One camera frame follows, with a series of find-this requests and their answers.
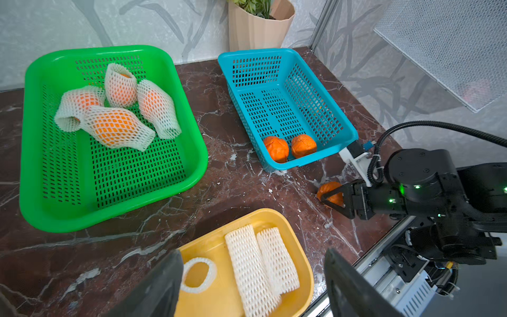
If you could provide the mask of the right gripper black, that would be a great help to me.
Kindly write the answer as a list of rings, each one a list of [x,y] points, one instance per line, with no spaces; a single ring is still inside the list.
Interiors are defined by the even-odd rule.
[[[320,186],[320,202],[339,211],[348,219],[359,217],[361,220],[372,219],[375,215],[408,215],[406,201],[399,190],[390,185],[368,187],[363,181],[354,181],[341,187],[338,192],[327,199],[322,196],[341,187],[341,183],[325,183]]]

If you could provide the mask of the white foam net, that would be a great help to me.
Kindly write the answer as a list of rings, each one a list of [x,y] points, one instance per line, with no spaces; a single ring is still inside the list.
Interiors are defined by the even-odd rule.
[[[260,247],[251,225],[225,235],[236,286],[246,316],[269,316],[281,303],[268,280]]]
[[[297,269],[277,227],[265,229],[256,236],[271,288],[276,295],[300,287]]]
[[[193,258],[184,264],[181,290],[200,294],[213,284],[217,277],[217,266],[208,258]]]

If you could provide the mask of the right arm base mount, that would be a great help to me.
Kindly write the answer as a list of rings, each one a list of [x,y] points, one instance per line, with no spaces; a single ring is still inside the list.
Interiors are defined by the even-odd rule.
[[[434,262],[418,255],[412,247],[392,244],[383,251],[389,264],[406,283],[421,272],[426,272],[426,282],[436,286],[436,293],[443,297],[453,297],[459,290],[457,286],[459,269],[454,262]]]

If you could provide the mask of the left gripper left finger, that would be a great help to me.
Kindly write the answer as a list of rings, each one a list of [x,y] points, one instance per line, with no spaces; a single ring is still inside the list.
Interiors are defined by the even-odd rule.
[[[174,316],[184,263],[177,249],[169,253],[107,316]]]

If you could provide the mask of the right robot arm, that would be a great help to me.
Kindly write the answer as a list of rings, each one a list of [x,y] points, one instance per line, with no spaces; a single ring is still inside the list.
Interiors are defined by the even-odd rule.
[[[446,122],[404,122],[383,133],[374,146],[366,176],[322,190],[320,201],[349,219],[375,215],[416,216],[431,224],[409,229],[405,241],[388,248],[407,250],[424,260],[483,265],[496,258],[506,232],[506,164],[457,168],[445,149],[402,149],[381,162],[382,144],[404,128],[429,126],[476,137],[501,147],[505,138]]]

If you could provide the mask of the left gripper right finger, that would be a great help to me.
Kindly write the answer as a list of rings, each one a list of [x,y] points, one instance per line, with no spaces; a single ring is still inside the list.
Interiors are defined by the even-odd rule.
[[[324,275],[334,316],[401,316],[338,251],[329,248]]]

